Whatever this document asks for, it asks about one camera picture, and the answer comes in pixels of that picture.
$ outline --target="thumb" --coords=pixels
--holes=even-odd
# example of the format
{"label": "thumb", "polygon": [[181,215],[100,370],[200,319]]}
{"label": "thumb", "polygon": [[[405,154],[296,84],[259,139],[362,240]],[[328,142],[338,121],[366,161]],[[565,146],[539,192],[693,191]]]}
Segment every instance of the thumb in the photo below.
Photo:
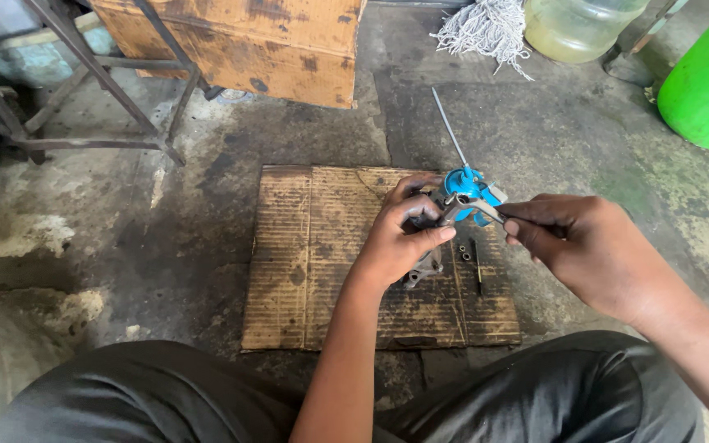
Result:
{"label": "thumb", "polygon": [[453,237],[455,237],[455,228],[453,226],[444,226],[442,228],[423,229],[419,233],[414,233],[404,238],[421,254],[432,250]]}
{"label": "thumb", "polygon": [[565,240],[555,237],[545,227],[521,218],[509,218],[503,225],[505,231],[516,237],[530,254],[536,256],[546,266],[558,252],[568,245]]}

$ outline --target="blue plastic part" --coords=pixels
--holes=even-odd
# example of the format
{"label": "blue plastic part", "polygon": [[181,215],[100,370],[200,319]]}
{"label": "blue plastic part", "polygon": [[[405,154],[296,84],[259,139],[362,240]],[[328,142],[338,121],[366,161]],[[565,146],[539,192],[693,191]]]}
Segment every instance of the blue plastic part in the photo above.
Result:
{"label": "blue plastic part", "polygon": [[[490,185],[483,183],[482,180],[483,174],[475,169],[471,169],[469,166],[453,169],[447,176],[445,176],[445,180],[440,191],[445,196],[450,195],[452,192],[458,192],[459,194],[465,194],[468,197],[483,199],[486,200],[486,203],[492,206],[499,206],[502,204],[488,191]],[[467,218],[470,214],[472,214],[472,211],[474,211],[474,209],[461,211],[455,218],[456,221],[460,222],[461,220]],[[491,219],[483,216],[477,211],[475,212],[473,219],[475,224],[480,227],[487,226],[492,222]]]}

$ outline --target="mop head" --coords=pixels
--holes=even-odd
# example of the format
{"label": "mop head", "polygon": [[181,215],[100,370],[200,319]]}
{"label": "mop head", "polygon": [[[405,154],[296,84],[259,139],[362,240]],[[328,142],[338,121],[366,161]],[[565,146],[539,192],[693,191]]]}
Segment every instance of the mop head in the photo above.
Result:
{"label": "mop head", "polygon": [[429,34],[438,38],[437,50],[448,50],[451,54],[476,50],[497,59],[499,66],[494,74],[507,63],[532,80],[516,61],[517,57],[529,57],[524,49],[526,22],[521,0],[477,0],[443,20],[445,24],[439,33]]}

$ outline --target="hand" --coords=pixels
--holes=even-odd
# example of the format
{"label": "hand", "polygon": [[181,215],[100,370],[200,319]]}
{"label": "hand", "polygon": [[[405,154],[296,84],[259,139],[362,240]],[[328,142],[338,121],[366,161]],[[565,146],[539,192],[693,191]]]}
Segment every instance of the hand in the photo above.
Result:
{"label": "hand", "polygon": [[601,313],[634,325],[652,316],[659,302],[674,303],[674,297],[689,293],[671,291],[684,283],[615,203],[541,194],[498,209],[513,217],[504,225],[507,243],[523,244]]}
{"label": "hand", "polygon": [[424,252],[455,237],[452,226],[416,233],[408,233],[402,228],[409,217],[424,215],[437,220],[442,216],[439,207],[428,196],[409,196],[424,186],[439,186],[441,182],[441,176],[417,174],[402,178],[388,192],[349,276],[356,275],[386,289],[409,272]]}

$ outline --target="stained floor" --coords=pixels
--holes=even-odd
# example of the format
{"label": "stained floor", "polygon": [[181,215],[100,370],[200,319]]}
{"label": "stained floor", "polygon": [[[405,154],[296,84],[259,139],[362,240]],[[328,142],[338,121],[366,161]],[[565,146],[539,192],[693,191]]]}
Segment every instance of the stained floor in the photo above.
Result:
{"label": "stained floor", "polygon": [[[435,51],[428,33],[441,16],[366,9],[356,110],[262,96],[221,105],[197,91],[176,141],[182,169],[155,151],[52,151],[42,166],[0,159],[0,304],[37,315],[78,352],[178,340],[306,386],[316,354],[240,353],[261,166],[454,168],[430,86],[469,162],[511,200],[540,192],[615,200],[709,304],[709,151],[671,132],[643,89],[598,62],[567,66],[533,54],[521,62],[535,79],[528,82],[508,66],[492,75],[491,58]],[[113,75],[155,121],[183,86]],[[135,131],[93,81],[62,109],[46,135]],[[520,248],[502,253],[526,345],[586,329],[633,333],[582,304]],[[377,407],[509,352],[378,352]]]}

